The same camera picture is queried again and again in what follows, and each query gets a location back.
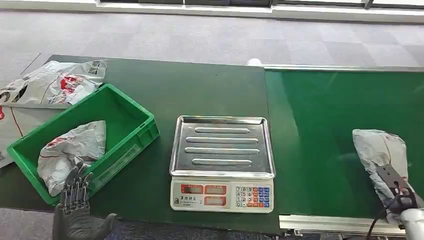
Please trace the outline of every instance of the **digital weighing scale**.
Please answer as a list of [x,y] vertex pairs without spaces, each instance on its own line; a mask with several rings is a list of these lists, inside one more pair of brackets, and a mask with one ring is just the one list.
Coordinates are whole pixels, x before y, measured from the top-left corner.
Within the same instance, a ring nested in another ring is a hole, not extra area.
[[169,173],[174,210],[270,213],[276,173],[267,120],[180,116]]

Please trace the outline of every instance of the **metal table edge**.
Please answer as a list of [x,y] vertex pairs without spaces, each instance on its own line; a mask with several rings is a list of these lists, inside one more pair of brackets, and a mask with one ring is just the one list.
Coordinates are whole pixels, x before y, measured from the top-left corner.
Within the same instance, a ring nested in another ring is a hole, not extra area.
[[393,66],[393,67],[359,67],[337,65],[291,65],[291,64],[261,64],[265,71],[301,70],[301,71],[340,71],[340,72],[424,72],[424,67]]
[[[302,234],[346,234],[367,235],[373,219],[334,217],[334,216],[304,216],[279,215],[279,228],[284,231],[294,231]],[[378,220],[372,230],[372,236],[405,237],[405,230],[385,220]]]

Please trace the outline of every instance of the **stainless steel tray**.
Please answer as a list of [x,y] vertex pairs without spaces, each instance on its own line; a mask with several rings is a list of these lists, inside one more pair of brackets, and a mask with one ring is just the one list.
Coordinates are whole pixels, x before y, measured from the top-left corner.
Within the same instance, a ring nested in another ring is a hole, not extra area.
[[263,117],[180,116],[172,176],[275,177],[268,122]]

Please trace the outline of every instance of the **white plastic bag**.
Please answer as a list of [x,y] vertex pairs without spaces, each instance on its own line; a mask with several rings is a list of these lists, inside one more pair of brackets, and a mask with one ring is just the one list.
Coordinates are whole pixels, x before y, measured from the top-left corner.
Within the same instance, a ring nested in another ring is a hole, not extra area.
[[0,168],[13,162],[10,144],[97,90],[106,67],[106,60],[50,61],[0,88]]
[[105,154],[105,148],[105,121],[80,125],[44,146],[38,157],[37,172],[50,196],[61,192],[68,174],[78,162],[91,165]]
[[[360,161],[369,173],[375,192],[383,204],[389,202],[387,199],[391,200],[395,196],[377,173],[377,167],[391,165],[400,177],[408,182],[407,146],[405,142],[397,135],[375,129],[354,129],[352,135]],[[399,224],[399,215],[387,210],[387,221],[391,224]]]

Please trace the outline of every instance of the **gray carpet floor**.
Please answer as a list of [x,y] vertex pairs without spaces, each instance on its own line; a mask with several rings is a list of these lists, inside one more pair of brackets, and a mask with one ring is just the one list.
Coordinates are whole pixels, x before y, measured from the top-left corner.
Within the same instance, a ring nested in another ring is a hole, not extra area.
[[[0,87],[51,54],[231,65],[258,58],[268,64],[424,67],[424,26],[0,11],[0,51]],[[0,208],[0,240],[50,239],[52,218]],[[125,231],[125,239],[269,239],[149,223],[126,223]]]

